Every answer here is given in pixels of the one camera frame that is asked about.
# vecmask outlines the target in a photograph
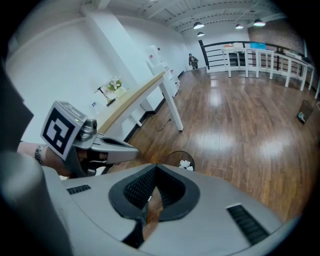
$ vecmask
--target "robotic arm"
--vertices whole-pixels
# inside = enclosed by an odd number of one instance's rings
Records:
[[[139,150],[124,141],[105,137],[97,131],[97,121],[65,101],[55,101],[45,119],[41,138],[63,159],[75,177],[96,175],[97,168],[105,167],[106,174],[113,164],[135,159]],[[76,148],[87,150],[88,158],[79,161]],[[100,160],[99,153],[107,153]]]

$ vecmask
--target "white table leg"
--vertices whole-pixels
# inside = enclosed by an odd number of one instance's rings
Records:
[[[300,64],[297,63],[296,75],[295,75],[295,78],[296,78],[296,79],[298,79],[298,77],[299,77],[299,69],[300,69]]]
[[[248,52],[244,51],[244,62],[245,62],[245,77],[249,76],[249,60],[248,60]]]
[[[269,67],[269,61],[268,61],[269,55],[268,53],[265,53],[265,72],[268,72],[268,67]]]
[[[306,83],[306,78],[307,78],[308,67],[301,65],[301,68],[303,69],[302,83],[301,83],[301,87],[300,87],[300,91],[302,92],[302,91],[304,90],[304,88],[305,88],[305,83]]]
[[[271,64],[270,64],[270,79],[272,80],[273,76],[274,76],[274,53],[271,53]]]
[[[318,88],[316,89],[316,93],[315,93],[315,97],[314,97],[315,99],[318,98],[319,89],[320,89],[320,80],[319,80],[319,82],[318,82]]]
[[[285,87],[289,86],[289,80],[290,80],[290,76],[291,76],[291,66],[292,66],[292,60],[290,58],[288,61],[288,70],[286,73]]]
[[[236,59],[238,61],[238,71],[240,70],[240,57],[239,57],[239,52],[236,53]]]
[[[284,70],[284,60],[284,58],[281,58],[280,76],[282,75],[282,71]]]
[[[260,71],[260,68],[262,69],[262,55],[261,55],[261,52],[259,52],[259,71]]]
[[[138,126],[142,126],[142,123],[139,121],[139,119],[137,119],[136,117],[135,117],[135,115],[134,114],[131,114],[130,115],[131,117],[132,117],[132,119],[136,122],[136,124],[138,125]]]
[[[312,82],[314,81],[314,74],[315,74],[315,69],[313,68],[312,69],[312,73],[311,73],[311,78],[310,78],[310,84],[309,84],[309,91],[311,89],[311,86],[312,86]]]
[[[259,78],[259,66],[260,66],[260,58],[259,58],[259,52],[255,52],[255,66],[256,66],[256,71],[255,71],[255,77]]]
[[[181,119],[180,119],[180,116],[179,116],[179,113],[178,113],[178,110],[177,110],[177,107],[176,107],[176,104],[174,102],[174,99],[170,96],[167,88],[165,87],[164,83],[162,82],[160,85],[159,85],[162,93],[163,93],[163,96],[169,106],[169,109],[170,109],[170,112],[171,112],[171,115],[175,121],[175,124],[176,126],[178,127],[178,130],[179,131],[183,131],[184,130],[184,126],[181,122]]]
[[[231,77],[231,65],[230,65],[229,52],[226,52],[226,60],[228,62],[228,75],[229,75],[229,77]]]

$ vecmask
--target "wooden tabletop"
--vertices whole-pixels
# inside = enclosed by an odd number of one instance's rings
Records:
[[[135,102],[147,89],[163,77],[165,72],[155,75],[140,88],[130,88],[121,98],[116,98],[110,106],[106,106],[97,116],[98,132],[104,134],[114,122]]]

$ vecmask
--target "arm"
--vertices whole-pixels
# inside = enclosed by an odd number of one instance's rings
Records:
[[[39,145],[40,144],[22,141],[18,146],[17,152],[27,154],[34,158],[36,149]],[[80,162],[83,159],[88,158],[86,150],[77,150],[77,155]],[[106,153],[100,153],[99,155],[100,159],[107,159],[107,157],[108,154]],[[44,146],[44,148],[41,151],[41,160],[44,166],[55,169],[59,175],[65,177],[69,177],[71,175],[71,173],[66,169],[63,160],[59,156],[57,156],[56,153],[53,152],[47,145]]]

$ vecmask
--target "trash bin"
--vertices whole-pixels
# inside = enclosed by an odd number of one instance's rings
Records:
[[[314,108],[305,99],[302,101],[298,114],[296,115],[301,123],[305,123],[311,116]]]
[[[185,160],[185,161],[189,161],[190,165],[193,167],[193,171],[196,171],[196,166],[195,166],[195,161],[193,159],[193,157],[182,150],[178,150],[178,151],[174,151],[172,153],[170,153],[165,159],[164,159],[164,164],[165,165],[170,165],[170,166],[176,166],[178,167],[180,165],[180,161],[181,160]]]

